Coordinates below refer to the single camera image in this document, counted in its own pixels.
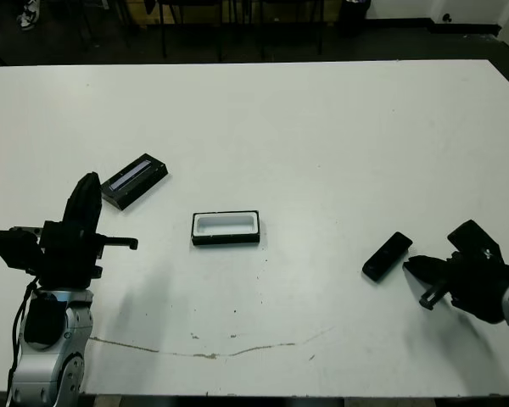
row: dark floor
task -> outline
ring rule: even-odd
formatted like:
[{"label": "dark floor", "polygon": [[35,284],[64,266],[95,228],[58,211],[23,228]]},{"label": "dark floor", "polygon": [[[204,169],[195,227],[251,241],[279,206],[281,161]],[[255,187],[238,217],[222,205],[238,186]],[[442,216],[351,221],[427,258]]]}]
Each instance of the dark floor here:
[{"label": "dark floor", "polygon": [[[167,30],[168,58],[163,59],[158,27],[131,32],[127,44],[116,14],[101,8],[86,11],[94,40],[83,47],[79,25],[70,18],[64,3],[42,3],[37,27],[23,32],[15,22],[14,1],[0,0],[0,56],[10,65],[217,62],[214,28],[172,26]],[[255,26],[225,26],[223,62],[261,62],[259,32]],[[266,33],[272,39],[266,47],[266,62],[489,59],[509,80],[509,47],[488,34],[434,34],[424,27],[370,27],[358,36],[343,37],[336,27],[328,26],[323,32],[322,55],[318,55],[316,33],[304,26],[275,24],[267,27]]]}]

